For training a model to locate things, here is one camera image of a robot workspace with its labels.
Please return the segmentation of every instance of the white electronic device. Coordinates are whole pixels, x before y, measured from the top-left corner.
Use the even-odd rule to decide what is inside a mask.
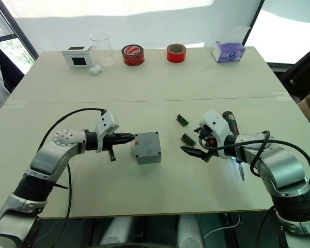
[[[72,46],[62,54],[70,67],[91,67],[96,61],[94,46]]]

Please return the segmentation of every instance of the black cable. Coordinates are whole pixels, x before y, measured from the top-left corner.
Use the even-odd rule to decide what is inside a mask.
[[[265,146],[267,145],[267,142],[269,141],[270,138],[270,131],[266,130],[262,133],[265,133],[265,138],[263,140],[262,145],[260,146],[256,156],[254,157],[254,159],[252,160],[252,162],[250,163],[250,171],[252,174],[254,174],[256,177],[260,177],[259,173],[254,171],[255,168],[255,164],[257,162],[257,160],[259,159],[260,155],[262,154],[262,152],[264,151]]]
[[[256,237],[256,248],[259,248],[259,238],[260,238],[260,233],[262,230],[262,227],[265,223],[265,220],[270,216],[270,214],[272,213],[272,211],[274,210],[274,205],[272,205],[272,207],[270,207],[267,212],[265,213],[265,215],[263,216],[262,221],[260,222],[259,226],[258,226],[258,232],[257,232],[257,237]]]
[[[223,149],[229,149],[229,148],[235,148],[235,147],[238,147],[238,146],[244,146],[244,145],[250,145],[250,144],[257,144],[257,143],[263,143],[263,140],[259,139],[259,140],[254,140],[254,141],[245,141],[245,142],[240,142],[240,143],[236,143],[236,144],[231,144],[231,145],[226,145],[226,146],[220,146],[220,147],[206,147],[203,143],[202,143],[202,139],[199,139],[199,142],[200,142],[200,145],[209,150],[209,151],[219,151],[219,150],[223,150]],[[302,150],[300,147],[292,144],[292,143],[289,143],[289,142],[286,142],[286,141],[278,141],[278,140],[275,140],[275,139],[270,139],[268,140],[268,143],[276,143],[276,144],[281,144],[281,145],[285,145],[285,146],[289,146],[289,147],[292,147],[294,148],[295,150],[297,150],[298,152],[300,152],[305,158],[306,160],[308,161],[308,164],[309,164],[309,167],[310,167],[310,157],[309,155],[304,151]]]
[[[81,111],[86,111],[86,110],[98,110],[98,111],[101,111],[101,113],[103,114],[105,112],[105,110],[103,108],[95,108],[95,107],[87,107],[87,108],[81,108],[79,110],[75,110],[75,111],[72,111],[70,112],[69,114],[66,114],[65,116],[61,117],[54,125],[51,126],[51,128],[48,129],[47,133],[45,134],[44,138],[42,138],[42,141],[40,143],[40,146],[38,148],[37,151],[39,151],[43,144],[45,143],[48,135],[53,131],[53,129],[59,124],[61,123],[64,119],[66,119],[67,117],[69,117],[70,115],[73,115],[75,113],[78,113],[78,112],[81,112]]]
[[[53,131],[53,129],[59,124],[61,123],[63,120],[65,120],[67,117],[69,117],[70,115],[73,115],[75,113],[78,113],[78,112],[81,112],[81,111],[86,111],[86,110],[96,110],[96,111],[101,111],[101,114],[104,114],[105,113],[105,109],[103,108],[94,108],[94,107],[87,107],[87,108],[81,108],[79,110],[75,110],[75,111],[72,111],[70,112],[69,114],[66,114],[65,116],[61,117],[56,123],[54,123],[47,131],[47,133],[45,134],[45,136],[42,138],[42,141],[39,145],[39,148],[37,150],[37,152],[42,148],[43,144],[45,143],[48,135],[51,133],[51,131]],[[60,232],[58,233],[55,241],[53,242],[52,244],[52,247],[55,247],[57,242],[59,241],[60,237],[61,237],[61,234],[63,233],[66,225],[67,225],[67,222],[68,222],[68,219],[69,219],[69,215],[70,215],[70,210],[71,210],[71,202],[72,202],[72,181],[71,181],[71,169],[70,169],[70,165],[69,163],[67,164],[67,169],[68,169],[68,178],[69,178],[69,202],[68,202],[68,211],[67,211],[67,215],[65,217],[65,221],[64,221],[64,224],[60,230]]]
[[[66,228],[66,225],[67,225],[67,222],[68,222],[68,218],[69,218],[69,215],[70,215],[70,210],[71,210],[71,202],[72,202],[72,181],[71,181],[71,170],[70,170],[70,165],[68,163],[67,165],[67,169],[68,169],[68,178],[69,178],[69,203],[68,203],[68,211],[67,211],[67,215],[66,215],[66,218],[64,220],[64,223],[63,223],[63,226],[60,230],[60,232],[58,233],[58,235],[56,236],[56,239],[55,241],[53,242],[52,244],[52,247],[55,247],[58,240],[60,239],[61,237],[61,234],[63,233],[64,229]]]

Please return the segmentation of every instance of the table surface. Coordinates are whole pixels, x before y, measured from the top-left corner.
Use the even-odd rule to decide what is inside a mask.
[[[204,114],[231,110],[242,133],[270,130],[278,140],[299,145],[310,155],[310,124],[289,97],[155,102],[103,102],[5,105],[0,111],[0,207],[18,185],[47,129],[62,115],[83,107],[104,107],[117,116],[119,132],[159,131],[162,162],[138,165],[134,143],[107,152],[89,151],[71,159],[72,217],[133,214],[196,213],[260,210],[271,206],[262,181],[243,164],[245,182],[234,160],[212,158],[209,163],[181,151],[183,133]],[[190,124],[176,120],[183,115]],[[93,130],[99,115],[88,111],[70,116],[63,128]],[[309,174],[308,166],[295,151]],[[66,171],[58,183],[68,185]],[[68,191],[55,188],[41,217],[63,217]]]
[[[238,63],[217,64],[211,48],[187,50],[180,64],[166,60],[166,50],[145,50],[145,62],[129,67],[121,52],[99,75],[68,67],[61,52],[45,52],[6,104],[165,101],[273,97],[287,93],[253,47]]]

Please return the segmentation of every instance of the red duct tape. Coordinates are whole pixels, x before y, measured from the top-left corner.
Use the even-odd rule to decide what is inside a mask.
[[[172,63],[180,63],[185,60],[186,47],[181,44],[171,44],[166,48],[166,58]]]
[[[124,63],[128,66],[138,66],[145,61],[144,49],[139,45],[126,45],[122,48]]]

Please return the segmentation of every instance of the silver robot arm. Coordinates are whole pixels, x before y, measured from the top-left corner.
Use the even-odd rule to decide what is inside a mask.
[[[263,133],[233,135],[228,122],[215,111],[209,111],[195,131],[199,133],[200,144],[208,151],[203,152],[190,146],[182,146],[181,149],[206,162],[211,156],[217,156],[222,159],[237,157],[251,164],[261,143],[221,150],[211,148],[265,139]],[[310,235],[310,185],[302,164],[290,151],[275,143],[267,143],[255,168],[272,197],[280,225],[290,233],[286,235],[287,242],[288,239],[292,242],[292,237],[299,240],[301,235]]]
[[[0,210],[0,247],[32,245],[40,225],[38,214],[43,211],[53,187],[66,188],[56,182],[73,156],[86,150],[108,150],[114,161],[113,145],[134,139],[133,134],[114,133],[119,125],[110,112],[101,117],[95,132],[70,129],[56,132],[53,140],[37,152]]]

